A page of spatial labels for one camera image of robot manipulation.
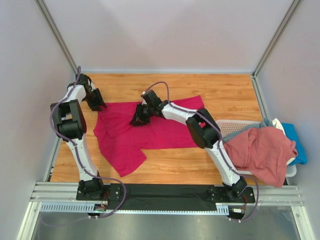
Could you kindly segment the magenta t shirt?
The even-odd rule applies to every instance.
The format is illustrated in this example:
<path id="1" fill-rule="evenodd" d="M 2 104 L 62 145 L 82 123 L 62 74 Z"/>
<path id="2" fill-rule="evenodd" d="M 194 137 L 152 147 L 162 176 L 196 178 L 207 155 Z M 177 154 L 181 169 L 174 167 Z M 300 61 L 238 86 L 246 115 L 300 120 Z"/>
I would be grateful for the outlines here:
<path id="1" fill-rule="evenodd" d="M 98 112 L 93 130 L 99 150 L 121 177 L 145 160 L 143 150 L 195 148 L 188 128 L 174 120 L 152 117 L 150 123 L 132 126 L 137 102 L 112 102 Z"/>

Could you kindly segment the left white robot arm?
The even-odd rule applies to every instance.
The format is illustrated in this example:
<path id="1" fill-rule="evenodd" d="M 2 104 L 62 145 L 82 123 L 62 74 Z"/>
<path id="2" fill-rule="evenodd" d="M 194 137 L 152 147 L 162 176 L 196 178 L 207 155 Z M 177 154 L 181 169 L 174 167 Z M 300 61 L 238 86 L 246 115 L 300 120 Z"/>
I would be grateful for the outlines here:
<path id="1" fill-rule="evenodd" d="M 68 85 L 65 96 L 50 105 L 49 122 L 55 134 L 66 142 L 78 167 L 76 199 L 99 201 L 107 195 L 107 191 L 89 153 L 86 142 L 87 124 L 81 102 L 86 102 L 93 112 L 107 108 L 100 90 L 94 86 L 91 78 L 78 73 L 75 82 Z"/>

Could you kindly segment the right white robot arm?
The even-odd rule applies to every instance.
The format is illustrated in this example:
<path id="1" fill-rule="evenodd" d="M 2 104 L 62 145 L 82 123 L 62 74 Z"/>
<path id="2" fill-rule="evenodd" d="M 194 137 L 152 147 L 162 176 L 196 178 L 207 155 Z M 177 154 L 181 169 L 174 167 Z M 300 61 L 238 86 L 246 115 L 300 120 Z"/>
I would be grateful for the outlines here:
<path id="1" fill-rule="evenodd" d="M 242 198 L 247 182 L 230 160 L 223 146 L 220 128 L 205 108 L 189 109 L 169 100 L 162 101 L 153 90 L 144 91 L 141 98 L 142 103 L 137 105 L 130 122 L 132 126 L 147 125 L 151 117 L 185 125 L 196 146 L 204 149 L 217 167 L 226 188 L 226 198 L 231 202 Z"/>

